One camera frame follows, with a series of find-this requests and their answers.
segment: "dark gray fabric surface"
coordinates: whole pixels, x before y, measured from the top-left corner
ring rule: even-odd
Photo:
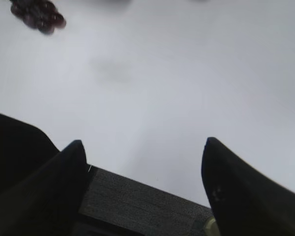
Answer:
[[[102,169],[80,213],[146,236],[204,236],[204,223],[212,216],[207,207]]]

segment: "black plastic part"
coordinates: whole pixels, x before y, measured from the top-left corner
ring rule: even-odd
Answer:
[[[81,141],[59,152],[39,129],[0,115],[0,236],[66,236],[83,199]]]
[[[295,193],[208,138],[202,178],[221,236],[295,236]]]
[[[144,236],[143,234],[79,214],[71,236]]]

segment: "white surface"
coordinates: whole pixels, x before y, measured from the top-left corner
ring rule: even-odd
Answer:
[[[206,206],[208,136],[295,191],[295,0],[55,4],[44,36],[0,1],[0,112]]]

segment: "grape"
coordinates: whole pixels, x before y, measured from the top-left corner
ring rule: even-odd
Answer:
[[[54,29],[55,29],[55,27],[53,27],[52,24],[44,22],[44,21],[38,21],[37,28],[39,31],[45,34],[51,34],[54,32]]]
[[[48,0],[11,0],[11,12],[32,29],[38,28],[45,34],[54,32],[55,27],[65,26],[65,19],[55,5]]]
[[[43,1],[40,6],[47,11],[57,11],[55,5],[50,1]]]
[[[56,27],[61,27],[64,24],[64,18],[59,13],[53,13],[50,16],[50,22]]]
[[[29,14],[26,14],[24,16],[23,22],[25,23],[25,25],[27,25],[28,27],[30,27],[32,29],[36,28],[35,18]]]
[[[12,4],[11,5],[11,12],[13,15],[19,18],[23,18],[24,16],[24,10],[22,10],[17,4]]]

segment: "dark red grapes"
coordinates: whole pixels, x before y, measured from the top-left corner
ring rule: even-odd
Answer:
[[[47,0],[11,0],[11,12],[32,29],[50,34],[55,27],[65,26],[65,19],[55,5]]]

